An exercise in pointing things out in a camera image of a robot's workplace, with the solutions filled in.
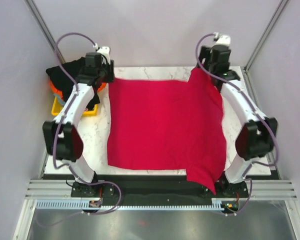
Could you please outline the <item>crimson red t shirt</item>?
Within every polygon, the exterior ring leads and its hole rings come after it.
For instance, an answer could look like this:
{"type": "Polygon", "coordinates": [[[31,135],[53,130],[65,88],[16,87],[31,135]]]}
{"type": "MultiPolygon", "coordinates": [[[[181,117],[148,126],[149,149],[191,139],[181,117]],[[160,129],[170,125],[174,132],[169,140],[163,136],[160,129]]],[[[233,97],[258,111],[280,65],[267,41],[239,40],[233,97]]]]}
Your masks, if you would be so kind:
{"type": "Polygon", "coordinates": [[[188,81],[127,80],[109,85],[107,162],[129,170],[185,170],[215,193],[227,159],[223,100],[200,68],[188,81]]]}

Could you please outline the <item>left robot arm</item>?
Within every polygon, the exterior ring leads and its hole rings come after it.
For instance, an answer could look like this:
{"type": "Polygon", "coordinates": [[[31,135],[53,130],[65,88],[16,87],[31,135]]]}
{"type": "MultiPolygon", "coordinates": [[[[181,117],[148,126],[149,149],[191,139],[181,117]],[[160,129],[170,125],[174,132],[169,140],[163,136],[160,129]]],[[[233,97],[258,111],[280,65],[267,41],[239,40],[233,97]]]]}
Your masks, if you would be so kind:
{"type": "Polygon", "coordinates": [[[94,197],[100,191],[98,177],[84,158],[84,143],[77,127],[87,105],[100,103],[98,90],[114,81],[114,61],[110,48],[100,47],[88,52],[78,74],[72,79],[73,88],[60,113],[42,126],[47,153],[56,169],[68,167],[74,176],[71,195],[94,197]]]}

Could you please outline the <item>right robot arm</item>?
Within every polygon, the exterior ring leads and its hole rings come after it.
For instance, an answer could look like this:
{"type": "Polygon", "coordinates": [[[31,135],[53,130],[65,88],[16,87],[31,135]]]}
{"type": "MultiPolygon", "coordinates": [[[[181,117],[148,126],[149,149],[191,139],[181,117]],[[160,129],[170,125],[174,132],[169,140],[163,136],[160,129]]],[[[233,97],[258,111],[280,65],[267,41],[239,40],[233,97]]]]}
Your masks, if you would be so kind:
{"type": "Polygon", "coordinates": [[[278,128],[274,117],[267,117],[244,91],[244,83],[230,68],[231,49],[227,45],[201,46],[197,67],[203,67],[212,84],[228,101],[241,124],[235,140],[236,154],[216,183],[225,197],[246,191],[244,180],[253,165],[264,165],[261,158],[273,151],[278,128]]]}

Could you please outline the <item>yellow plastic basket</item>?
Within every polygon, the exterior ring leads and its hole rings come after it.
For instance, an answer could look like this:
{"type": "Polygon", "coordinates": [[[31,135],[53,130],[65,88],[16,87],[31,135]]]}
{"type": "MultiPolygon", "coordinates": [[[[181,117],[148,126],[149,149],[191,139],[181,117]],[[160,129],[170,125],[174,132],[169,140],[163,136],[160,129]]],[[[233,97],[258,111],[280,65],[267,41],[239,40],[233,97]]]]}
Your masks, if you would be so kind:
{"type": "MultiPolygon", "coordinates": [[[[61,110],[63,109],[63,106],[59,103],[58,98],[55,96],[54,101],[52,104],[52,109],[51,109],[51,114],[53,116],[57,116],[61,110]]],[[[98,105],[95,104],[92,110],[85,110],[84,113],[82,114],[83,117],[93,117],[97,115],[98,111],[98,105]]]]}

